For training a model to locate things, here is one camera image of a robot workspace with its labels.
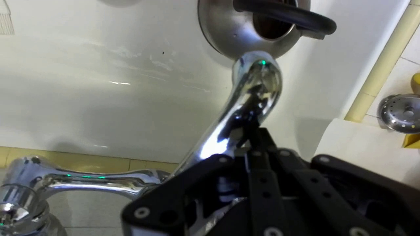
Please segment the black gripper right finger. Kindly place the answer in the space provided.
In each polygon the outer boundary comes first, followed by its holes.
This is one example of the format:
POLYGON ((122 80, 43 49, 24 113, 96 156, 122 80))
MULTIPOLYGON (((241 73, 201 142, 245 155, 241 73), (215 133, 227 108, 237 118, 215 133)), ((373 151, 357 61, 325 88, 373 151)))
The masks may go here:
POLYGON ((279 151, 279 167, 325 236, 420 236, 420 192, 331 155, 306 163, 279 151))

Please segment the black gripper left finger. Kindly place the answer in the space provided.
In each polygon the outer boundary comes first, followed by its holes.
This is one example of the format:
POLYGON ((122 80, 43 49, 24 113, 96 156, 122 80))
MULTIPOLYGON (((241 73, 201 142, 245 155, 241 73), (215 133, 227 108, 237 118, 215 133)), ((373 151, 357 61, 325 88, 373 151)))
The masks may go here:
POLYGON ((125 206, 123 236, 228 236, 245 221, 244 185, 244 160, 214 155, 125 206))

